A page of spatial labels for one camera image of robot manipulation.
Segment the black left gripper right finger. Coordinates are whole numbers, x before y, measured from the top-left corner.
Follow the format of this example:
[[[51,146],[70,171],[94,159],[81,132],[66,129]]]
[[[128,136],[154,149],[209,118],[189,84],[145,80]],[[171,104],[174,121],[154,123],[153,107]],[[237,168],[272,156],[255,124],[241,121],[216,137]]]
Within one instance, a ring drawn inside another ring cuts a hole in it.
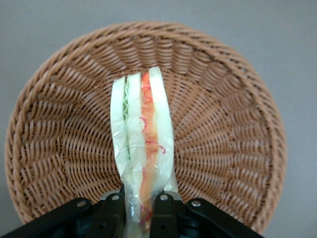
[[[261,238],[202,198],[183,203],[175,192],[160,193],[153,203],[151,238]]]

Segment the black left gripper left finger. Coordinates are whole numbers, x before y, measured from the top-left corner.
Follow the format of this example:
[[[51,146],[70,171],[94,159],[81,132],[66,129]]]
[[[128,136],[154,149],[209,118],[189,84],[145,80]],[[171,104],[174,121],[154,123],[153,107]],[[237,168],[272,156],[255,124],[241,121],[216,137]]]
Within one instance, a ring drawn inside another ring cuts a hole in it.
[[[3,237],[122,238],[124,226],[124,195],[113,191],[96,204],[75,198]]]

